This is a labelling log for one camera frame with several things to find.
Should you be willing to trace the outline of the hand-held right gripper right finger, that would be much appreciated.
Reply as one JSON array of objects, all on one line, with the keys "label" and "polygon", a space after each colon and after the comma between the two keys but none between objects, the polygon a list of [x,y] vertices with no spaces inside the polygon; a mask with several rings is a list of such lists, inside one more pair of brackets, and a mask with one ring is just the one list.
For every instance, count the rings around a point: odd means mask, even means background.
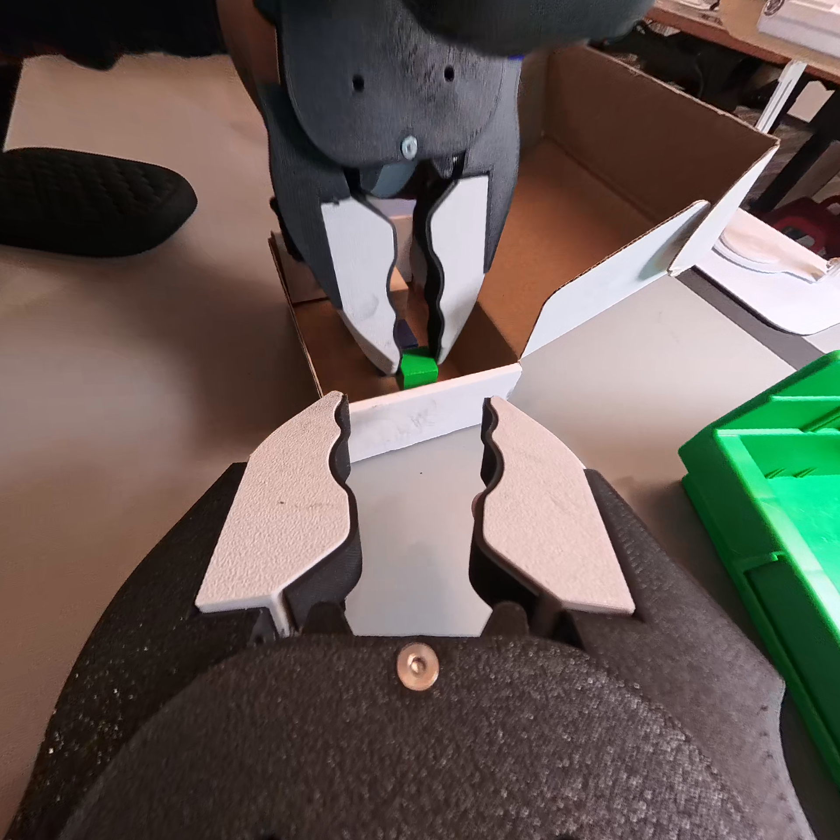
[{"label": "hand-held right gripper right finger", "polygon": [[485,446],[469,578],[487,604],[524,595],[543,609],[633,615],[636,606],[586,470],[574,452],[506,399],[483,405]]}]

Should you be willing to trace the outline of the red stool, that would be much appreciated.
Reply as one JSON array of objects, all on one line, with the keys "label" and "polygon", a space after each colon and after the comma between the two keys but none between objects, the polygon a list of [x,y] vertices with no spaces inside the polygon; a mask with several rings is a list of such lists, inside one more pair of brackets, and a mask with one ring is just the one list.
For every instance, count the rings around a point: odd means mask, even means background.
[{"label": "red stool", "polygon": [[799,231],[812,240],[808,249],[826,259],[839,257],[839,195],[821,202],[810,197],[797,198],[764,217],[766,224],[782,233]]}]

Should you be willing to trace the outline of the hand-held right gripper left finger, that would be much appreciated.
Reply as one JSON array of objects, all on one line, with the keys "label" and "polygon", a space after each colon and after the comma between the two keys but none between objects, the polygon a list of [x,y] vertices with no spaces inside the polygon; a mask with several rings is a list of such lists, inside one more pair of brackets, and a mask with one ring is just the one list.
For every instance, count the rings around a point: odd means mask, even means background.
[{"label": "hand-held right gripper left finger", "polygon": [[362,573],[349,440],[348,398],[330,392],[254,450],[196,595],[201,613],[267,610],[290,636],[314,606],[345,609]]}]

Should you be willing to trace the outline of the green plastic bin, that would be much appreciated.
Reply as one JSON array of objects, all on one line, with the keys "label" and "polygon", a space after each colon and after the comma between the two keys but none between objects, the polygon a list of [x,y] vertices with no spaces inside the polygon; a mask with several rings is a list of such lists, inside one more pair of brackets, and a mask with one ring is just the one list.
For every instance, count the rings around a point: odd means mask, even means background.
[{"label": "green plastic bin", "polygon": [[678,455],[686,494],[839,784],[839,352]]}]

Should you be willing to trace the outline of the cardboard box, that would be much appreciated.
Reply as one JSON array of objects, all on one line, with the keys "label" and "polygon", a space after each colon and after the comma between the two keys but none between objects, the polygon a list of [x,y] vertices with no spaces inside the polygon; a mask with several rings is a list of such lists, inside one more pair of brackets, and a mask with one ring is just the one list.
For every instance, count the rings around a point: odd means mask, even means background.
[{"label": "cardboard box", "polygon": [[[270,72],[259,52],[268,27],[253,2],[216,6],[266,126],[256,81]],[[769,162],[770,136],[588,46],[596,41],[521,58],[507,219],[476,304],[431,385],[402,390],[397,373],[379,372],[293,248],[277,213],[266,128],[277,267],[314,389],[348,398],[351,461],[479,424],[482,403],[511,393],[527,355],[692,267]],[[396,228],[391,294],[402,352],[429,349],[424,222],[436,195],[464,178],[445,182],[436,173],[426,164],[388,168],[372,194],[357,195]]]}]

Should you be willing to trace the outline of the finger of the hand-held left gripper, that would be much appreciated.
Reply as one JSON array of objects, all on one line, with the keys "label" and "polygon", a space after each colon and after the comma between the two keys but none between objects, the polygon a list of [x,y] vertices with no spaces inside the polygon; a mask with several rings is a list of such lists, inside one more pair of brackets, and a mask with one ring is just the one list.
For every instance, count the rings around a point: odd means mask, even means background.
[{"label": "finger of the hand-held left gripper", "polygon": [[322,203],[321,215],[343,324],[379,372],[395,375],[402,359],[391,294],[396,227],[365,197]]},{"label": "finger of the hand-held left gripper", "polygon": [[436,195],[423,227],[428,346],[443,364],[478,298],[485,274],[489,176],[453,180]]}]

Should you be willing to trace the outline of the small green block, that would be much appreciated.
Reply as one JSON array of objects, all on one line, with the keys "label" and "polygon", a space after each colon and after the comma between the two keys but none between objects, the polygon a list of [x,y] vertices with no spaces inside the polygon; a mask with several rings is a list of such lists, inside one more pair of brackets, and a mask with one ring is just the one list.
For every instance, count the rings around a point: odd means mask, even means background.
[{"label": "small green block", "polygon": [[405,349],[399,370],[397,383],[402,390],[431,385],[438,381],[438,365],[427,347]]}]

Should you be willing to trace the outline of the person's dark clothing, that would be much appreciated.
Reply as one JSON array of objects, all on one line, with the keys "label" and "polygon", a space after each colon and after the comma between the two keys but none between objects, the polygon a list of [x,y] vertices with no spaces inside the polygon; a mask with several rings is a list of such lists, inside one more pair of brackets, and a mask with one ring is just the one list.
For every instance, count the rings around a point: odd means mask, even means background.
[{"label": "person's dark clothing", "polygon": [[224,55],[215,1],[2,1],[1,55],[8,65],[63,56],[108,70],[123,56]]}]

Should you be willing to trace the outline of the white flat board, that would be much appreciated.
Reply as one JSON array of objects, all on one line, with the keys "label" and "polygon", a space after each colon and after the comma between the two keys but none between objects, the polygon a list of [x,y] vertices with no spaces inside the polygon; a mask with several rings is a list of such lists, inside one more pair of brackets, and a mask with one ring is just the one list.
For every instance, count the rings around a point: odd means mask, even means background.
[{"label": "white flat board", "polygon": [[828,260],[738,209],[696,269],[771,327],[805,337],[839,323]]}]

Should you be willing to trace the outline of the white box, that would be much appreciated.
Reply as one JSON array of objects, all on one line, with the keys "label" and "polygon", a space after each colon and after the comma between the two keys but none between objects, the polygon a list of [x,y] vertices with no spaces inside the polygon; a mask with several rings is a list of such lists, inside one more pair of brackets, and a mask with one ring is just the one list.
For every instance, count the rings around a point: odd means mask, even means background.
[{"label": "white box", "polygon": [[757,29],[798,46],[839,57],[839,2],[768,1]]}]

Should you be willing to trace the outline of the grey desk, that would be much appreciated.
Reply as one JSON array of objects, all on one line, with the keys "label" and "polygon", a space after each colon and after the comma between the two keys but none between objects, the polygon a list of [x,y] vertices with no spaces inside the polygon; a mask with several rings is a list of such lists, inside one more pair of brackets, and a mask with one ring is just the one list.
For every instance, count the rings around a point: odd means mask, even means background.
[{"label": "grey desk", "polygon": [[[301,408],[268,247],[265,133],[225,57],[24,63],[7,143],[149,161],[198,207],[97,261],[2,248],[2,835],[82,646],[136,565]],[[760,644],[688,501],[678,448],[838,349],[666,277],[528,356],[512,404],[598,470]]]}]

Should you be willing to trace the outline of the wooden table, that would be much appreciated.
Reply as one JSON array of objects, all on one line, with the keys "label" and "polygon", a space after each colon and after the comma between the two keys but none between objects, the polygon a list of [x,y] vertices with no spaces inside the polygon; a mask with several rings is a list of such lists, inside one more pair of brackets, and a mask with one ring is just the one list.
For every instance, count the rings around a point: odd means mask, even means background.
[{"label": "wooden table", "polygon": [[764,2],[720,2],[712,12],[683,2],[655,2],[645,18],[781,67],[777,88],[756,123],[757,130],[772,133],[798,96],[804,75],[838,87],[838,58],[761,33],[763,6]]}]

